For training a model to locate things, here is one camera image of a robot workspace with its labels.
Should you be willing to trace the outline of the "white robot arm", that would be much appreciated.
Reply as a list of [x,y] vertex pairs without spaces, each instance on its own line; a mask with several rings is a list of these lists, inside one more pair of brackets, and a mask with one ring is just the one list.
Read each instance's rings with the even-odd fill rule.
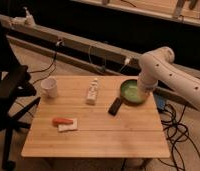
[[169,47],[142,54],[138,60],[141,68],[137,80],[138,91],[147,95],[161,81],[200,111],[200,79],[174,67],[174,58],[175,54]]

